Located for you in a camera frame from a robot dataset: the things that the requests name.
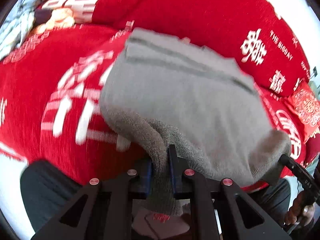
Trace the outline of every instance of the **light blue blanket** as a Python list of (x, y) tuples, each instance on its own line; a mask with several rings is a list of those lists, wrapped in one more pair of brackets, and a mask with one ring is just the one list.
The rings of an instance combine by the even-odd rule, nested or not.
[(33, 27), (34, 10), (44, 0), (18, 0), (0, 28), (0, 60), (19, 48)]

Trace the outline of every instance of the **metal screw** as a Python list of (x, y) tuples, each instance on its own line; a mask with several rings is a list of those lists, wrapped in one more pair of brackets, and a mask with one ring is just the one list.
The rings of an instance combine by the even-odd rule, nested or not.
[(99, 179), (97, 179), (97, 178), (90, 179), (90, 184), (91, 184), (91, 185), (97, 185), (97, 184), (99, 184)]
[(233, 181), (231, 179), (226, 178), (222, 181), (222, 183), (226, 186), (231, 186)]
[(127, 174), (130, 175), (130, 176), (134, 176), (134, 175), (137, 174), (137, 171), (135, 169), (131, 169), (131, 170), (127, 171)]
[(187, 176), (192, 176), (195, 174), (195, 171), (193, 169), (186, 169), (184, 171), (184, 174), (186, 174)]

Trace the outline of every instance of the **black pants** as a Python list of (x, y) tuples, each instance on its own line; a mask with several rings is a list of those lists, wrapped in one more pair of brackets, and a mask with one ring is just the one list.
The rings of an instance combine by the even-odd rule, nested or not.
[[(80, 189), (47, 161), (31, 164), (21, 176), (21, 195), (33, 229), (37, 232)], [(290, 185), (281, 179), (275, 187), (250, 194), (275, 221), (283, 224), (290, 201)]]

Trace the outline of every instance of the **triangular cutout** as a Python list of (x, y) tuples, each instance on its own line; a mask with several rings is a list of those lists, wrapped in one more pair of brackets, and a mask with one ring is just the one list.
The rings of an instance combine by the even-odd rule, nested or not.
[(264, 222), (264, 219), (241, 196), (236, 197), (236, 203), (245, 228), (250, 229)]
[(60, 223), (76, 228), (87, 200), (87, 194), (79, 198), (78, 201), (61, 217)]

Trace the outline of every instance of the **gray knit fabric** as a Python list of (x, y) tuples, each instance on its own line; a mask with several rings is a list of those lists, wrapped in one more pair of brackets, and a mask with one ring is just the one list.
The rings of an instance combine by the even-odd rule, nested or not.
[(248, 186), (289, 155), (288, 135), (273, 130), (253, 86), (234, 59), (176, 37), (135, 29), (100, 96), (106, 123), (141, 145), (154, 165), (147, 208), (179, 214), (166, 149), (208, 178)]

